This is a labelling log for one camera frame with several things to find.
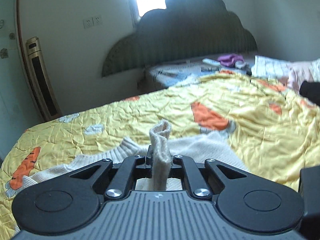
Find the white knitted sweater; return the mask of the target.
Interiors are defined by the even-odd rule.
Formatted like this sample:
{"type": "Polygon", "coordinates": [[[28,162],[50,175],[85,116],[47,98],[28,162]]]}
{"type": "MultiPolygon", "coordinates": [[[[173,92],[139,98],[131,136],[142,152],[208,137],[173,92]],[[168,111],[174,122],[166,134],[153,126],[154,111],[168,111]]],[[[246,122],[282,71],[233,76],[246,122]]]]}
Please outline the white knitted sweater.
{"type": "MultiPolygon", "coordinates": [[[[161,120],[149,131],[150,147],[153,149],[151,178],[140,179],[136,188],[143,191],[180,190],[181,186],[178,180],[169,178],[172,158],[177,154],[191,157],[197,163],[203,163],[206,159],[216,159],[247,171],[248,168],[228,144],[228,137],[235,129],[235,123],[231,122],[220,131],[201,127],[198,135],[171,139],[171,124],[167,120],[161,120]]],[[[125,137],[120,145],[114,149],[95,155],[78,155],[70,164],[57,165],[29,177],[23,176],[22,189],[77,170],[104,158],[109,158],[115,164],[118,164],[127,157],[137,154],[146,155],[148,148],[149,145],[138,145],[129,137],[125,137]]]]}

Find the grey patterned bed sheet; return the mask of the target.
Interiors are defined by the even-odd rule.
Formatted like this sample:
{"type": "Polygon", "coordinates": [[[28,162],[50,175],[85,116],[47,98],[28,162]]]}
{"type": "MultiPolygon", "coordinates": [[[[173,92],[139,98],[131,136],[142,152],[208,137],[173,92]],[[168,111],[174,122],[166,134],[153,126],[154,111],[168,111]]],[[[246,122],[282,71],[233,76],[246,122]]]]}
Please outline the grey patterned bed sheet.
{"type": "Polygon", "coordinates": [[[254,65],[255,52],[246,53],[242,56],[248,63],[248,66],[244,69],[212,66],[203,62],[203,59],[217,60],[219,54],[158,64],[144,70],[144,76],[138,83],[138,88],[144,93],[149,93],[175,85],[186,86],[191,83],[198,83],[199,77],[216,74],[221,70],[247,74],[254,65]]]}

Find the yellow carrot print quilt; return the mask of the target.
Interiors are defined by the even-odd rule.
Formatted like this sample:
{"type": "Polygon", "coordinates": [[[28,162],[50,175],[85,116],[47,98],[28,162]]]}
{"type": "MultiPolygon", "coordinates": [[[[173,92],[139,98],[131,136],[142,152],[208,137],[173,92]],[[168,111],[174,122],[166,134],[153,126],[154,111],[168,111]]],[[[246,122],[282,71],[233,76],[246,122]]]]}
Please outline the yellow carrot print quilt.
{"type": "Polygon", "coordinates": [[[11,205],[23,189],[149,146],[296,190],[301,169],[319,164],[319,107],[275,80],[221,72],[29,128],[1,166],[1,239],[18,230],[11,205]]]}

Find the white remote control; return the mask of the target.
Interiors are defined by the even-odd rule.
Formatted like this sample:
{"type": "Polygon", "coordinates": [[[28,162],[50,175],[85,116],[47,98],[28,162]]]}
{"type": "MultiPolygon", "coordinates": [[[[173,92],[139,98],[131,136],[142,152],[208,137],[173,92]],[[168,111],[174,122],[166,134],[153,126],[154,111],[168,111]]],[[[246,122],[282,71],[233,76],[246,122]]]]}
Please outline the white remote control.
{"type": "Polygon", "coordinates": [[[208,58],[203,59],[202,62],[205,64],[208,64],[208,65],[211,65],[211,66],[216,66],[216,67],[221,66],[219,61],[215,61],[215,60],[208,59],[208,58]]]}

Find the purple cloth on bed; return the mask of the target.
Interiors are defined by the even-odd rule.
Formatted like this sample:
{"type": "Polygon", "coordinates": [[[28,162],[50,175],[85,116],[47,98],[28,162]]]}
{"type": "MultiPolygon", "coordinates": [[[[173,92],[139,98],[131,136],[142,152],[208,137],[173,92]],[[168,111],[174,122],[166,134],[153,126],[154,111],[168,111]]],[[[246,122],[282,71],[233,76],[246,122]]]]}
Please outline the purple cloth on bed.
{"type": "Polygon", "coordinates": [[[222,66],[235,67],[237,62],[244,63],[244,58],[239,54],[227,54],[218,57],[217,61],[220,62],[222,66]]]}

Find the gold standing air conditioner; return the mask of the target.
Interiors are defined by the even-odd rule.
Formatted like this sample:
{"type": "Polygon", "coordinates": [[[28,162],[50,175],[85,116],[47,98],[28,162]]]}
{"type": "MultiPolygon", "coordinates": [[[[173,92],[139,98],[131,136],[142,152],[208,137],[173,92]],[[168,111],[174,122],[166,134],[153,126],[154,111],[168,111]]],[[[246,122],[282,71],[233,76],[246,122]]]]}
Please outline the gold standing air conditioner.
{"type": "Polygon", "coordinates": [[[44,120],[57,119],[62,116],[62,113],[46,71],[40,40],[36,36],[32,37],[26,41],[25,46],[29,61],[30,85],[35,92],[39,110],[44,120]]]}

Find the white striped pillow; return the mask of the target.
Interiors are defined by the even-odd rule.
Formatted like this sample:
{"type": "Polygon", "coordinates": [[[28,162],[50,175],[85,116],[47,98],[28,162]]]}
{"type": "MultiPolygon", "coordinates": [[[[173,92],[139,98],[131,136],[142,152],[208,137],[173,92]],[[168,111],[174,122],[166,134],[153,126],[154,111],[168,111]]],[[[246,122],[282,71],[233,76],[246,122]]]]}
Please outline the white striped pillow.
{"type": "Polygon", "coordinates": [[[289,62],[255,55],[254,66],[251,71],[255,77],[282,79],[289,77],[289,73],[294,67],[306,67],[310,70],[313,80],[319,82],[319,59],[314,61],[289,62]]]}

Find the grey cloud shaped headboard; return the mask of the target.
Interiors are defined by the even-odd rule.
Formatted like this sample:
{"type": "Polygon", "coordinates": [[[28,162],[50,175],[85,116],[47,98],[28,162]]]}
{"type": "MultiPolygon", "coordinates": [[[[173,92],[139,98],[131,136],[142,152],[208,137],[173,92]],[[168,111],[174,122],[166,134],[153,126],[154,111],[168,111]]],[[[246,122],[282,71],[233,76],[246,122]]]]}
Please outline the grey cloud shaped headboard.
{"type": "Polygon", "coordinates": [[[160,63],[256,51],[257,43],[223,0],[165,0],[109,50],[102,77],[160,63]]]}

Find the sliding wardrobe with flower decals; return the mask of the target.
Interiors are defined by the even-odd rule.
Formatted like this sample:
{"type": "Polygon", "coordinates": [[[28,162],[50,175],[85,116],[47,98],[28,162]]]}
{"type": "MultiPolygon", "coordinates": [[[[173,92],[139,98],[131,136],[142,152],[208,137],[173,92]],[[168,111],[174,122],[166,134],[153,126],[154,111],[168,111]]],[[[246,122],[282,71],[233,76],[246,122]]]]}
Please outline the sliding wardrobe with flower decals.
{"type": "Polygon", "coordinates": [[[16,0],[1,0],[1,160],[22,133],[43,121],[24,73],[16,0]]]}

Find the pink cloth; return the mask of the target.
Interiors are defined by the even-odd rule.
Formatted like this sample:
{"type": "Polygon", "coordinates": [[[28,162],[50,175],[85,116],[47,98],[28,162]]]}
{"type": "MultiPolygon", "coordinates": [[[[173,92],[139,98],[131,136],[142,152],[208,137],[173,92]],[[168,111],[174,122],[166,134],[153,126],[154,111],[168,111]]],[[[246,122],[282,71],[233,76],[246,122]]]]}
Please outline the pink cloth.
{"type": "Polygon", "coordinates": [[[313,82],[310,62],[296,62],[289,65],[289,73],[279,79],[279,82],[289,89],[299,93],[302,83],[313,82]]]}

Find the black dark object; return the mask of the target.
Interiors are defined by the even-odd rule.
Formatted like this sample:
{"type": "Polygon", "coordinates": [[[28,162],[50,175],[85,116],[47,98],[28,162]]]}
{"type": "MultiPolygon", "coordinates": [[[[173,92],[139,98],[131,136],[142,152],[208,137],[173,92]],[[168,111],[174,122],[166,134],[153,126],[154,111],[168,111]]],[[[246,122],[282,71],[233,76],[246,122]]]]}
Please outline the black dark object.
{"type": "Polygon", "coordinates": [[[312,103],[320,106],[320,83],[304,81],[299,89],[299,94],[312,103]]]}

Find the white wall socket panel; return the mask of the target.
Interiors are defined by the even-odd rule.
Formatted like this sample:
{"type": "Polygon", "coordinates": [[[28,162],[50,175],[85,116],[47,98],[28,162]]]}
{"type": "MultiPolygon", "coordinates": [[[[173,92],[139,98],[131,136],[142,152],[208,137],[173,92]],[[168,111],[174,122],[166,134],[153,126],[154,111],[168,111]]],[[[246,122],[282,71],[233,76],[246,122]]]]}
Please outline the white wall socket panel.
{"type": "Polygon", "coordinates": [[[85,29],[101,25],[103,23],[103,19],[100,15],[92,16],[83,20],[83,25],[85,29]]]}

